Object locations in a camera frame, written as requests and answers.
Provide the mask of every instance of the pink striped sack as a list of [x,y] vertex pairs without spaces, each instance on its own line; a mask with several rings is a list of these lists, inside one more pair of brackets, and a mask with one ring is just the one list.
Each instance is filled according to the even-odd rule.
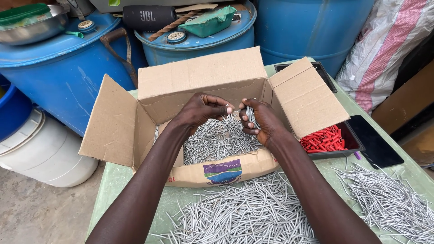
[[434,27],[434,0],[377,0],[336,81],[371,114],[392,92],[398,68]]

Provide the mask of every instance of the jbl speaker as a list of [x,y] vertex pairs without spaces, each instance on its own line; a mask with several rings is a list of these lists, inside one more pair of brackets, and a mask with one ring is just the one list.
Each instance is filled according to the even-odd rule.
[[174,7],[158,5],[130,5],[123,7],[122,21],[132,29],[157,32],[174,22]]

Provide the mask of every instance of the green plastic container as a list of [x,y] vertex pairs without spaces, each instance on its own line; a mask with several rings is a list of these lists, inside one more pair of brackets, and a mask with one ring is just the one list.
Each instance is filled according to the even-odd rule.
[[0,30],[30,25],[52,17],[50,7],[35,3],[0,12]]
[[179,27],[198,37],[205,38],[228,28],[232,22],[235,11],[236,9],[234,7],[227,6],[217,11],[206,12]]

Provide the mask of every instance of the smartphone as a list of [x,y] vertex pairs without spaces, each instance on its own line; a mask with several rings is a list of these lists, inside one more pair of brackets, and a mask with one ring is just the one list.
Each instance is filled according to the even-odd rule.
[[365,151],[361,153],[374,169],[378,169],[378,167],[386,168],[404,162],[398,153],[361,115],[351,116],[347,122],[358,136],[360,142],[365,146]]

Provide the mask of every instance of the green tabletop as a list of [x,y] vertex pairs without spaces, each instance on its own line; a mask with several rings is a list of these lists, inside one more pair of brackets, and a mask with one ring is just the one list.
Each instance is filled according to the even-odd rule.
[[[267,75],[270,77],[275,74],[274,65],[265,66]],[[368,116],[357,103],[350,98],[347,93],[345,93],[342,88],[333,80],[336,89],[335,93],[337,99],[346,109],[350,116],[360,114],[362,115],[379,133],[380,135],[396,150],[396,152],[405,160],[403,164],[386,168],[385,171],[392,174],[395,171],[402,172],[402,177],[407,179],[412,187],[421,195],[425,196],[428,201],[434,202],[434,181],[405,153],[400,146],[392,139],[390,136],[373,120]],[[130,91],[130,93],[137,97],[137,90]],[[347,194],[344,192],[343,186],[339,182],[336,172],[332,168],[345,168],[345,158],[331,158],[331,159],[321,159],[315,160],[315,164],[326,178],[329,184],[338,192],[338,194],[345,200],[345,202],[353,206],[355,201],[351,200]],[[363,167],[372,169],[368,161],[362,158],[357,160],[355,156],[350,156],[348,162],[357,162]],[[119,195],[125,185],[132,177],[132,170],[125,166],[116,165],[107,162],[104,170],[104,175],[101,179],[101,184],[98,191],[98,196],[96,197],[95,206],[93,209],[92,217],[89,224],[89,229],[87,236],[90,234],[93,227],[96,225],[102,214],[107,210],[110,204]],[[160,203],[158,205],[157,212],[154,217],[153,224],[151,226],[151,233],[168,233],[172,229],[172,224],[170,223],[165,212],[176,213],[178,212],[178,204],[184,206],[190,202],[198,201],[194,193],[203,192],[203,188],[179,188],[179,187],[165,187],[163,194],[161,196]],[[354,207],[354,211],[359,214],[360,208],[357,205]],[[376,234],[385,234],[385,232],[380,231],[376,228],[373,229]],[[149,235],[146,243],[157,243],[157,238]],[[398,244],[397,241],[391,237],[382,237],[382,242],[384,244]]]

